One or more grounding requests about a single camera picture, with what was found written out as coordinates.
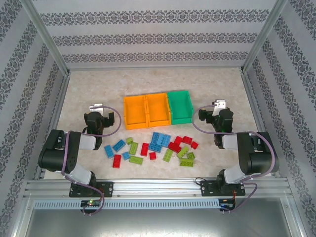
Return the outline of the orange plastic bin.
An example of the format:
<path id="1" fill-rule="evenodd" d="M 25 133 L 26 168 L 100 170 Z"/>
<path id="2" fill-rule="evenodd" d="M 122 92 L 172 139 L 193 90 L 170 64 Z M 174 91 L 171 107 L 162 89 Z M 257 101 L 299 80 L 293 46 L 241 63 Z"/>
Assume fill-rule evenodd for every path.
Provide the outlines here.
<path id="1" fill-rule="evenodd" d="M 145 95 L 126 96 L 123 99 L 126 130 L 148 128 L 148 111 Z"/>
<path id="2" fill-rule="evenodd" d="M 145 95 L 149 115 L 149 127 L 171 125 L 171 111 L 167 93 Z"/>

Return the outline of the aluminium side rail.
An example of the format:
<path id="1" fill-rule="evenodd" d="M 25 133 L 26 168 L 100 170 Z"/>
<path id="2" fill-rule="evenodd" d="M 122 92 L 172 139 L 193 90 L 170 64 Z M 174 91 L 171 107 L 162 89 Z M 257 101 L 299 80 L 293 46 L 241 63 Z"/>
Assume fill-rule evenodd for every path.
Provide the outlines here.
<path id="1" fill-rule="evenodd" d="M 52 118 L 51 118 L 51 121 L 50 121 L 50 125 L 49 125 L 49 128 L 47 130 L 47 133 L 46 133 L 44 141 L 46 141 L 46 139 L 48 138 L 50 131 L 53 130 L 53 129 L 56 129 L 57 126 L 58 126 L 58 122 L 59 122 L 59 118 L 60 118 L 60 115 L 61 115 L 62 107 L 63 107 L 63 104 L 64 104 L 64 100 L 65 100 L 67 88 L 68 88 L 68 85 L 69 85 L 70 77 L 71 77 L 71 72 L 69 72 L 68 75 L 65 76 L 64 79 L 63 79 L 63 83 L 61 85 L 61 89 L 60 89 L 59 94 L 58 94 L 58 98 L 57 98 L 57 101 L 56 101 L 56 104 L 55 104 L 55 109 L 53 111 L 53 115 L 52 115 Z"/>
<path id="2" fill-rule="evenodd" d="M 266 128 L 260 114 L 259 106 L 257 105 L 255 99 L 255 93 L 252 90 L 250 80 L 246 73 L 241 72 L 241 80 L 253 117 L 253 122 L 251 123 L 251 125 L 244 125 L 243 128 L 247 128 L 247 131 L 252 131 L 252 129 L 254 129 L 255 132 L 266 132 Z"/>

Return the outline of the aluminium frame post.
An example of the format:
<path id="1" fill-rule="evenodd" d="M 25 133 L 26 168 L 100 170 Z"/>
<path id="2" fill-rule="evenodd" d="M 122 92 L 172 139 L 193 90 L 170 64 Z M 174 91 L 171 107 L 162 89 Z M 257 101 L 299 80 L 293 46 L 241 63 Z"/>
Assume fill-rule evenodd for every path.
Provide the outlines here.
<path id="1" fill-rule="evenodd" d="M 34 26 L 36 27 L 38 33 L 40 34 L 43 42 L 46 44 L 48 50 L 50 51 L 54 61 L 57 63 L 59 69 L 62 71 L 63 75 L 69 74 L 69 68 L 58 49 L 53 37 L 49 33 L 42 17 L 40 16 L 39 12 L 37 11 L 35 5 L 33 4 L 32 0 L 20 0 L 23 8 L 25 9 L 27 15 L 33 22 Z"/>
<path id="2" fill-rule="evenodd" d="M 252 62 L 255 60 L 256 56 L 258 55 L 263 43 L 268 37 L 270 31 L 273 28 L 273 25 L 275 24 L 276 20 L 278 19 L 279 15 L 281 14 L 287 2 L 288 0 L 276 0 L 274 6 L 272 7 L 267 17 L 267 20 L 265 21 L 258 37 L 256 38 L 254 42 L 254 45 L 249 51 L 244 64 L 240 68 L 240 72 L 242 74 L 245 74 L 249 70 L 250 66 L 252 65 Z"/>

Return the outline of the grey metal panel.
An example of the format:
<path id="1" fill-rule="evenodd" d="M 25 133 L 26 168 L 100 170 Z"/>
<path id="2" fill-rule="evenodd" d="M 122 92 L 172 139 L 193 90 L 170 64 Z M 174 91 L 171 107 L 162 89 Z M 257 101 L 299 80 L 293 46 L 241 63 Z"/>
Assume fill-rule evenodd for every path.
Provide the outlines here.
<path id="1" fill-rule="evenodd" d="M 109 200 L 84 216 L 70 200 L 24 200 L 9 237 L 311 237 L 291 197 L 252 198 L 222 213 L 203 204 L 131 209 L 145 200 Z"/>

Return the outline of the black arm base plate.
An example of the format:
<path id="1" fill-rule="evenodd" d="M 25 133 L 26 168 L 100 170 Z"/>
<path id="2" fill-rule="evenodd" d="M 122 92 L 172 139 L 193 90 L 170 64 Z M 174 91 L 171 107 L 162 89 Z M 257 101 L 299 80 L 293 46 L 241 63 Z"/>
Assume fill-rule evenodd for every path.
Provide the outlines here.
<path id="1" fill-rule="evenodd" d="M 233 196 L 233 191 L 238 197 L 245 196 L 242 184 L 218 184 L 217 181 L 202 180 L 200 182 L 201 195 L 203 197 L 226 197 Z"/>
<path id="2" fill-rule="evenodd" d="M 113 195 L 113 182 L 97 181 L 96 189 L 101 191 L 105 198 L 111 198 Z M 69 197 L 71 198 L 100 198 L 101 194 L 91 188 L 72 183 L 70 186 Z"/>

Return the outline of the aluminium mounting rail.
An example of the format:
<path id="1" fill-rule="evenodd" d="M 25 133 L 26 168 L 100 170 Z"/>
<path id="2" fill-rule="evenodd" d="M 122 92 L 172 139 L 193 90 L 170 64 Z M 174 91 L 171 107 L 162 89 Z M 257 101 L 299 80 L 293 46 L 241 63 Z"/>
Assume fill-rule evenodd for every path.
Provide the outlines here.
<path id="1" fill-rule="evenodd" d="M 113 179 L 114 198 L 193 198 L 201 197 L 200 186 L 194 178 L 180 179 Z M 256 198 L 292 196 L 286 178 L 273 176 L 254 179 L 258 185 Z M 28 181 L 24 198 L 59 199 L 69 196 L 71 183 L 66 180 Z"/>

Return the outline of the green plastic bin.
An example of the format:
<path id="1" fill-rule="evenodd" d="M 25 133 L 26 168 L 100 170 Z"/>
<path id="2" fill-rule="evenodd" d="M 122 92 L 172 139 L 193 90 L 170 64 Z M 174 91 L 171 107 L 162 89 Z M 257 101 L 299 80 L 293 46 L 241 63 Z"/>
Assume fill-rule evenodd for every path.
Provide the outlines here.
<path id="1" fill-rule="evenodd" d="M 187 90 L 167 92 L 170 112 L 171 124 L 186 124 L 192 122 L 193 105 L 190 94 Z"/>

